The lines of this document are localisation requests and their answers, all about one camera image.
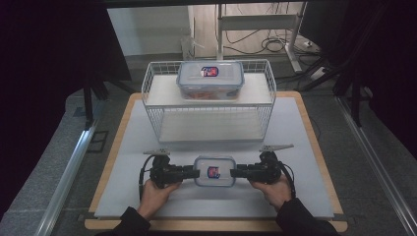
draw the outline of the wall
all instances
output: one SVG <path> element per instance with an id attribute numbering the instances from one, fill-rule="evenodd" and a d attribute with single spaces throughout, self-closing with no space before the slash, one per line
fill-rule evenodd
<path id="1" fill-rule="evenodd" d="M 180 53 L 191 33 L 188 6 L 107 10 L 125 56 Z"/>

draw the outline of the black curtain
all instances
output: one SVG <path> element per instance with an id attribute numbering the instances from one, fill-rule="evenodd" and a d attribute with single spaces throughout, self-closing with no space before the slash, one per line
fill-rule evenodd
<path id="1" fill-rule="evenodd" d="M 52 138 L 68 95 L 85 79 L 130 75 L 102 6 L 2 1 L 0 27 L 3 215 Z"/>
<path id="2" fill-rule="evenodd" d="M 371 108 L 417 158 L 416 26 L 416 1 L 390 1 L 359 65 Z"/>

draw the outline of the container lid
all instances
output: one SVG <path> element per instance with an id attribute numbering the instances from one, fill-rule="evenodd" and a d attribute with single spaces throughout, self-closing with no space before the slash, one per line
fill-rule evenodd
<path id="1" fill-rule="evenodd" d="M 200 169 L 200 178 L 194 180 L 202 187 L 232 187 L 235 178 L 230 176 L 230 169 L 235 168 L 232 156 L 200 155 L 194 162 L 194 169 Z"/>
<path id="2" fill-rule="evenodd" d="M 178 71 L 179 86 L 234 86 L 244 84 L 243 68 L 236 61 L 182 62 Z"/>

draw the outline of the wire rack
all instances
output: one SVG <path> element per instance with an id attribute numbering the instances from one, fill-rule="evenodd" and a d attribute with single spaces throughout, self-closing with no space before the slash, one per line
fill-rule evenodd
<path id="1" fill-rule="evenodd" d="M 182 62 L 151 62 L 142 86 L 149 120 L 160 142 L 263 140 L 275 102 L 268 60 L 242 60 L 245 85 L 237 100 L 190 101 L 176 85 Z"/>

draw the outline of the plastic food container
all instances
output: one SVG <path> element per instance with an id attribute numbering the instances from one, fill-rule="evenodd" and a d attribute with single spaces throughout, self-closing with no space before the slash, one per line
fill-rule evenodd
<path id="1" fill-rule="evenodd" d="M 177 77 L 182 97 L 193 100 L 234 100 L 244 83 L 242 64 L 236 61 L 183 62 Z"/>
<path id="2" fill-rule="evenodd" d="M 194 162 L 194 169 L 200 169 L 200 178 L 194 181 L 201 187 L 232 187 L 235 178 L 230 176 L 230 169 L 235 168 L 231 156 L 200 155 Z"/>

